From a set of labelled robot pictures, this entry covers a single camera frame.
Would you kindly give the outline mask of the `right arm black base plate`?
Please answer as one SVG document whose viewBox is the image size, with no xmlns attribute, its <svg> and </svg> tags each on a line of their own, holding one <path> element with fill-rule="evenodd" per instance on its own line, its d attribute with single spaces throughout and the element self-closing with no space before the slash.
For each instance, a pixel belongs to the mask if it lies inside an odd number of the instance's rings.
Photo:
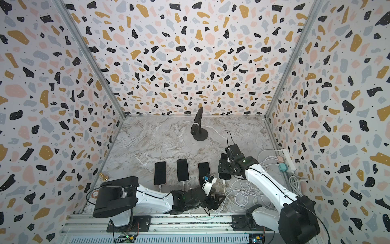
<svg viewBox="0 0 390 244">
<path fill-rule="evenodd" d="M 232 215 L 231 227 L 234 231 L 263 231 L 264 226 L 257 225 L 247 215 Z"/>
</svg>

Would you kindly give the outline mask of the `pink-cased phone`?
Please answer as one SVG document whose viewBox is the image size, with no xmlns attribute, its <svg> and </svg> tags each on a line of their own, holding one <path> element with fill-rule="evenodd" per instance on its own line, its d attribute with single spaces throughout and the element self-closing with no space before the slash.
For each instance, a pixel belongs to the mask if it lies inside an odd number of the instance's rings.
<svg viewBox="0 0 390 244">
<path fill-rule="evenodd" d="M 161 186 L 167 182 L 167 163 L 157 162 L 154 165 L 154 185 Z"/>
<path fill-rule="evenodd" d="M 204 177 L 207 174 L 210 174 L 210 165 L 208 162 L 202 162 L 198 164 L 198 172 L 199 172 L 199 184 L 200 186 L 204 185 Z"/>
</svg>

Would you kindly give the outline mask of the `mint-cased phone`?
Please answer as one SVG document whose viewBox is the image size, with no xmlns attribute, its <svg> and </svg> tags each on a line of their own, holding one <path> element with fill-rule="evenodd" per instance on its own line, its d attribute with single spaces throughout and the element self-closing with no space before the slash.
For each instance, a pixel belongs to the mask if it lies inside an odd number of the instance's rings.
<svg viewBox="0 0 390 244">
<path fill-rule="evenodd" d="M 228 173 L 223 173 L 222 172 L 223 166 L 226 166 L 227 163 L 228 163 L 227 154 L 222 153 L 220 155 L 220 161 L 219 161 L 219 164 L 218 164 L 218 177 L 221 180 L 230 181 L 231 180 L 231 175 L 228 174 Z"/>
<path fill-rule="evenodd" d="M 177 160 L 176 168 L 177 168 L 177 180 L 179 182 L 185 182 L 190 179 L 187 159 Z"/>
</svg>

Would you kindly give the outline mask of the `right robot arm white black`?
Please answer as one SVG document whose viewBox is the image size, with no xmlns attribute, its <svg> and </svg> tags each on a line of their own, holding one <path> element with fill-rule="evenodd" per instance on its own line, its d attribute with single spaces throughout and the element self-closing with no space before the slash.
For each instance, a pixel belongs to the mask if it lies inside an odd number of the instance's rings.
<svg viewBox="0 0 390 244">
<path fill-rule="evenodd" d="M 257 205 L 246 211 L 249 224 L 267 227 L 280 234 L 286 244 L 305 244 L 320 234 L 314 202 L 298 196 L 275 180 L 252 156 L 244 156 L 238 145 L 225 148 L 227 159 L 219 161 L 218 172 L 242 176 L 254 184 L 275 206 L 272 211 Z"/>
</svg>

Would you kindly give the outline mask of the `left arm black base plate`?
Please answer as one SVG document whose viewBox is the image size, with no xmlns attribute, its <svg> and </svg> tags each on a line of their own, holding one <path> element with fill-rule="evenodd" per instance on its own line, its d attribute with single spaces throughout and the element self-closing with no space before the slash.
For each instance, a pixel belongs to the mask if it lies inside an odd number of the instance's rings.
<svg viewBox="0 0 390 244">
<path fill-rule="evenodd" d="M 109 225 L 107 226 L 108 233 L 121 233 L 121 232 L 148 232 L 152 216 L 146 215 L 135 215 L 130 218 L 130 223 L 116 227 L 113 225 L 113 222 L 110 220 Z"/>
</svg>

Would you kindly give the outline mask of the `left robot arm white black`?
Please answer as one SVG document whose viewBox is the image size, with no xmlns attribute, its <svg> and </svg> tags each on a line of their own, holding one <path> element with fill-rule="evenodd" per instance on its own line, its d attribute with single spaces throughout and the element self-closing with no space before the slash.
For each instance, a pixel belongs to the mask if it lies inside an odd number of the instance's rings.
<svg viewBox="0 0 390 244">
<path fill-rule="evenodd" d="M 148 189 L 140 185 L 135 176 L 104 182 L 99 187 L 92 216 L 110 218 L 115 227 L 124 227 L 131 223 L 135 207 L 169 215 L 180 215 L 197 208 L 208 213 L 219 209 L 226 198 L 215 193 L 212 188 L 215 182 L 216 179 L 210 176 L 201 187 L 169 193 Z"/>
</svg>

